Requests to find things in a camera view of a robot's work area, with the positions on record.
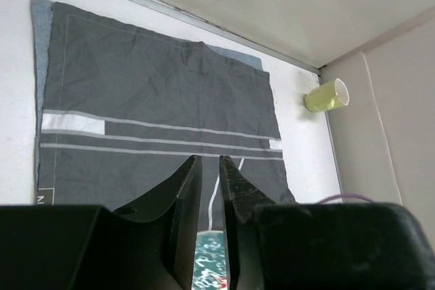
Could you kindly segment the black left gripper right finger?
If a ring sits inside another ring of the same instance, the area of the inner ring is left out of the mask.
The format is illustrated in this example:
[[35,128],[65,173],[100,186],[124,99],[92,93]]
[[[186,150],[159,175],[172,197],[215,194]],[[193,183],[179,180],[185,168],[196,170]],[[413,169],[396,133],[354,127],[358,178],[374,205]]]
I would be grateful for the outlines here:
[[296,206],[281,205],[220,157],[230,289],[298,289]]

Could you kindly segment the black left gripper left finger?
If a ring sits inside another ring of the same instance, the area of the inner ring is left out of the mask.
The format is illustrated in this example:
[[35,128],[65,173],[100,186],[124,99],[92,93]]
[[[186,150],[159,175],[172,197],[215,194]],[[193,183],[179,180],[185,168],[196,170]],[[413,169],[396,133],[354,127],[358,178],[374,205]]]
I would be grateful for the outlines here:
[[115,284],[121,289],[190,289],[198,230],[202,159],[190,156],[169,178],[116,209]]

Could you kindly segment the red and teal plate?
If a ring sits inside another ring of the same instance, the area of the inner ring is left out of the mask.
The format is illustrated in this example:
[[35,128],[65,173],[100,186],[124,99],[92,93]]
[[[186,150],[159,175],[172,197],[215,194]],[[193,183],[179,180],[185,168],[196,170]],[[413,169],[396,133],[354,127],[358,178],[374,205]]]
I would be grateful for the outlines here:
[[227,289],[226,252],[222,231],[199,232],[196,237],[192,289]]

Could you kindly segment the grey striped cloth placemat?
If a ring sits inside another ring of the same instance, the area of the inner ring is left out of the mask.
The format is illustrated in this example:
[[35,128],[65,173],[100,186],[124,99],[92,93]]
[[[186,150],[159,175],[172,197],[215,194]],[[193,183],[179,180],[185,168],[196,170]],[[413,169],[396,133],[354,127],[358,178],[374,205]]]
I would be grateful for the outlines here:
[[40,204],[119,208],[202,158],[199,230],[223,227],[219,158],[293,203],[259,58],[31,0]]

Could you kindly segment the pale yellow mug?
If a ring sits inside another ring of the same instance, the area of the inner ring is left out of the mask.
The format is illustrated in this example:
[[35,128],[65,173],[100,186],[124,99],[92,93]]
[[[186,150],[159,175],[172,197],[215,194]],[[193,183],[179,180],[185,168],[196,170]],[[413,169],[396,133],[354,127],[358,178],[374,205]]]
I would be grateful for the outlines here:
[[345,107],[350,96],[345,83],[337,78],[315,88],[304,96],[304,105],[311,113],[320,113]]

